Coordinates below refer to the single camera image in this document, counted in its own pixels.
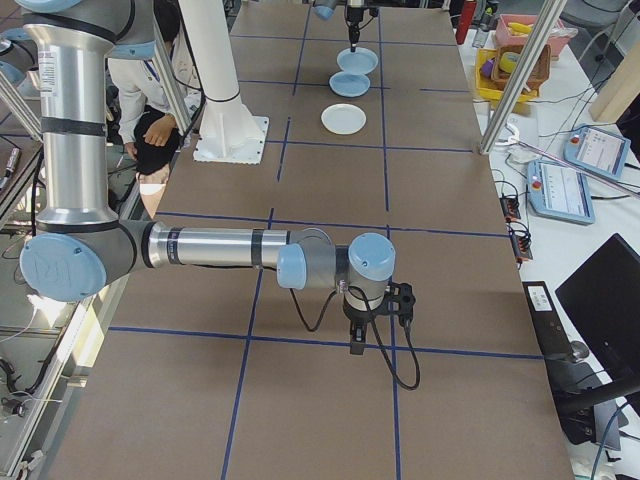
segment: gray chair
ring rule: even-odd
[[[633,0],[569,0],[560,18],[577,27],[586,29],[593,35],[591,41],[580,54],[582,60],[594,42],[605,33],[609,33],[603,55],[611,44],[611,34],[618,26],[622,12]]]

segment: label sticker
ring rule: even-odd
[[[40,68],[40,95],[55,97],[58,93],[56,54],[50,51],[38,52]]]
[[[552,312],[551,302],[547,297],[547,292],[544,291],[544,287],[527,287],[529,290],[529,297],[531,303],[536,312]]]

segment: person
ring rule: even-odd
[[[200,105],[201,92],[181,28],[180,10],[170,0],[154,0],[153,10],[178,87],[193,115]],[[140,197],[153,218],[169,179],[170,162],[180,145],[176,119],[153,61],[112,58],[108,65],[111,80],[119,90],[119,134],[127,153],[136,161]]]

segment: white plate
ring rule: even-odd
[[[365,113],[348,103],[337,103],[325,108],[320,118],[327,130],[338,135],[356,133],[367,123]]]
[[[368,48],[356,47],[352,52],[347,48],[338,54],[338,66],[341,70],[354,75],[366,75],[378,66],[378,56]]]

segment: light blue joint cap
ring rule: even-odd
[[[349,262],[364,278],[384,282],[393,275],[396,250],[387,237],[363,233],[349,246]]]
[[[18,70],[16,67],[7,62],[0,62],[0,70],[4,73],[12,84],[20,83],[25,78],[25,74]]]
[[[278,285],[302,290],[307,283],[307,261],[297,243],[285,245],[278,252]]]
[[[131,45],[116,45],[107,55],[121,60],[151,60],[155,52],[155,42],[137,43]]]
[[[56,13],[75,7],[82,0],[16,0],[21,7],[37,13]]]
[[[7,40],[11,40],[12,42],[25,42],[27,40],[31,40],[31,37],[27,32],[24,31],[24,28],[10,28],[9,30],[5,30],[2,32],[2,36]]]
[[[20,254],[22,275],[45,297],[77,302],[100,291],[107,272],[93,250],[69,235],[43,233]]]
[[[324,5],[318,5],[316,7],[313,7],[313,11],[316,12],[316,15],[318,15],[321,19],[329,20],[333,15],[334,9],[325,7]]]

